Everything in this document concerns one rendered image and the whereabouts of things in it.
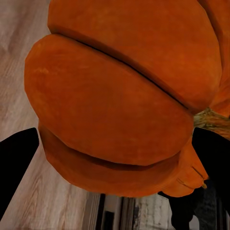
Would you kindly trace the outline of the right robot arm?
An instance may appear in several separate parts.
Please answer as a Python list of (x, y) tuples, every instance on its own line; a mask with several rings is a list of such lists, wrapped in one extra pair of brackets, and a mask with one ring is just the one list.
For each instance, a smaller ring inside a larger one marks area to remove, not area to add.
[(169, 199), (170, 208), (172, 210), (171, 225), (176, 230), (200, 230), (199, 220), (193, 209), (196, 208), (198, 202), (202, 202), (204, 190), (202, 187), (194, 189), (191, 195), (184, 197), (171, 197), (163, 192), (158, 192)]

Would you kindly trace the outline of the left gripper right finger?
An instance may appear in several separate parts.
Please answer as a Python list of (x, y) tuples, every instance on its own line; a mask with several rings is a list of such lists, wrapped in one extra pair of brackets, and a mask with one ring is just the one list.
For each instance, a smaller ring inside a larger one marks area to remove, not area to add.
[(230, 141), (196, 127), (192, 145), (230, 215)]

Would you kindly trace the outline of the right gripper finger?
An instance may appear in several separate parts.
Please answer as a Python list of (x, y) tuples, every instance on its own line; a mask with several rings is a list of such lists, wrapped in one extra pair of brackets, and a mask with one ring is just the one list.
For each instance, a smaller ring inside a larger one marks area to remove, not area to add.
[(204, 197), (204, 190), (202, 187), (194, 189), (194, 199), (197, 202), (202, 202), (203, 197)]

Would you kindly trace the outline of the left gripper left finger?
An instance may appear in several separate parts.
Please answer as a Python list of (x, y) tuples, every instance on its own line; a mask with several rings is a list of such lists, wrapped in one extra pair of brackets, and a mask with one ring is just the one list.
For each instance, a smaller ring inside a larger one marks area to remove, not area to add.
[(0, 141), (0, 220), (38, 147), (35, 127)]

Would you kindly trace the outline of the pumpkin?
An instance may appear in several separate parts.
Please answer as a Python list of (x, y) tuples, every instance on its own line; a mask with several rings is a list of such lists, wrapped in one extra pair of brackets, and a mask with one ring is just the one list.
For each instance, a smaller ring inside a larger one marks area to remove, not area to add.
[(230, 141), (230, 0), (50, 0), (24, 63), (47, 161), (92, 193), (169, 188), (196, 127)]
[(184, 174), (179, 176), (173, 184), (169, 184), (169, 188), (160, 192), (177, 198), (188, 196), (194, 192), (194, 189), (207, 188), (204, 180), (208, 178), (209, 176), (198, 155), (195, 155), (192, 157), (191, 165)]

